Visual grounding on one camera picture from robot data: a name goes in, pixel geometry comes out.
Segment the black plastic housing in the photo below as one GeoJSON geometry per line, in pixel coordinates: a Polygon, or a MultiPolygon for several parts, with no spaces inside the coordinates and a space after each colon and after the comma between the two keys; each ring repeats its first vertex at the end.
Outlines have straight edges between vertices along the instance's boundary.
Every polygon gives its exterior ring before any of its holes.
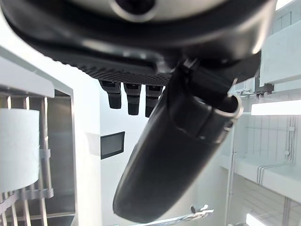
{"type": "Polygon", "coordinates": [[[114,212],[141,223],[164,214],[208,164],[241,112],[234,96],[211,107],[190,93],[187,77],[176,73],[133,150],[114,212]]]}

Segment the metal pipe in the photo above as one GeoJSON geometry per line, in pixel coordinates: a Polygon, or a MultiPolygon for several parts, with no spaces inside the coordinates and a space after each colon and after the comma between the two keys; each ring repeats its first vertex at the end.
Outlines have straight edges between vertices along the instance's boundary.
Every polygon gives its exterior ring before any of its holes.
{"type": "Polygon", "coordinates": [[[229,163],[229,170],[228,170],[227,197],[226,197],[226,210],[225,210],[225,222],[224,222],[225,226],[227,226],[229,223],[231,198],[233,195],[234,160],[235,160],[235,153],[236,153],[235,138],[236,138],[236,126],[234,125],[231,134],[231,151],[230,151],[230,163],[229,163]]]}
{"type": "MultiPolygon", "coordinates": [[[[70,216],[75,216],[75,212],[66,212],[66,213],[50,213],[47,214],[47,218],[62,218],[62,217],[70,217],[70,216]]],[[[32,220],[40,220],[42,219],[41,215],[33,215],[31,216],[32,220]]],[[[18,217],[18,221],[25,221],[26,219],[24,217],[18,217]]]]}
{"type": "MultiPolygon", "coordinates": [[[[42,148],[48,149],[48,124],[47,124],[47,98],[44,98],[44,100],[41,101],[41,118],[42,118],[42,148]]],[[[46,182],[47,187],[51,186],[51,178],[50,178],[50,166],[49,166],[49,160],[45,162],[46,164],[46,182]]],[[[44,189],[43,185],[43,172],[42,172],[42,161],[40,160],[40,173],[39,173],[39,180],[38,180],[38,187],[39,190],[42,191],[44,189]]],[[[40,212],[41,212],[41,222],[42,226],[48,226],[47,222],[47,213],[46,213],[46,204],[45,204],[45,198],[40,199],[40,212]]]]}
{"type": "Polygon", "coordinates": [[[12,219],[12,226],[18,226],[16,206],[14,203],[11,205],[11,219],[12,219]]]}
{"type": "MultiPolygon", "coordinates": [[[[41,114],[42,114],[42,136],[43,136],[43,144],[42,148],[45,150],[48,150],[48,100],[47,97],[44,98],[44,101],[42,101],[42,108],[41,108],[41,114]]],[[[45,166],[46,166],[46,183],[47,188],[52,188],[51,183],[51,171],[50,171],[50,160],[49,158],[45,159],[45,166]]]]}
{"type": "Polygon", "coordinates": [[[214,210],[203,210],[197,213],[192,213],[184,216],[180,216],[177,218],[170,218],[170,219],[164,219],[164,220],[157,220],[146,224],[137,224],[137,225],[131,225],[131,226],[170,226],[170,225],[177,225],[180,223],[197,220],[200,218],[205,218],[212,214],[214,210]]]}
{"type": "MultiPolygon", "coordinates": [[[[23,108],[26,110],[30,109],[29,97],[26,97],[23,99],[23,108]]],[[[31,191],[33,191],[33,190],[34,190],[34,185],[31,185],[31,191]]],[[[26,187],[22,188],[21,192],[25,193],[26,187]]],[[[32,226],[31,221],[30,221],[28,200],[23,201],[23,215],[24,215],[24,219],[25,219],[25,226],[32,226]]]]}
{"type": "MultiPolygon", "coordinates": [[[[3,203],[3,196],[2,193],[0,193],[0,203],[3,203]]],[[[1,214],[1,226],[7,226],[7,221],[6,221],[6,215],[5,212],[1,214]]]]}

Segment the ceiling light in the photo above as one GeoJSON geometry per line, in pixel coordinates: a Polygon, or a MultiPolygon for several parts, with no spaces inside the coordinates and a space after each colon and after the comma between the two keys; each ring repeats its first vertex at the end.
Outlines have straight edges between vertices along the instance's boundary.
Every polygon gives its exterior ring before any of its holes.
{"type": "Polygon", "coordinates": [[[246,224],[249,226],[266,226],[264,223],[260,222],[249,213],[246,215],[246,224]]]}
{"type": "Polygon", "coordinates": [[[276,4],[276,10],[286,6],[288,3],[292,2],[293,0],[278,0],[276,4]]]}
{"type": "Polygon", "coordinates": [[[301,115],[301,100],[254,104],[251,115],[301,115]]]}

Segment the black monitor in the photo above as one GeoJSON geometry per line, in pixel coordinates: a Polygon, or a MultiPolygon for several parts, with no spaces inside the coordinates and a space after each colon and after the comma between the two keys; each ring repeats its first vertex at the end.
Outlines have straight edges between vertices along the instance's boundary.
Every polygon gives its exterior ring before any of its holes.
{"type": "Polygon", "coordinates": [[[101,159],[106,159],[122,153],[124,149],[124,136],[125,132],[123,131],[100,137],[101,159]]]}

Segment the paper towel roll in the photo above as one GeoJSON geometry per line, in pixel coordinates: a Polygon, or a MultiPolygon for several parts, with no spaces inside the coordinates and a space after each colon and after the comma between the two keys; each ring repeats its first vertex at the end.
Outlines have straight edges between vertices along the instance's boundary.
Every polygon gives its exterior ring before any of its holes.
{"type": "Polygon", "coordinates": [[[0,108],[0,193],[39,178],[39,111],[0,108]]]}

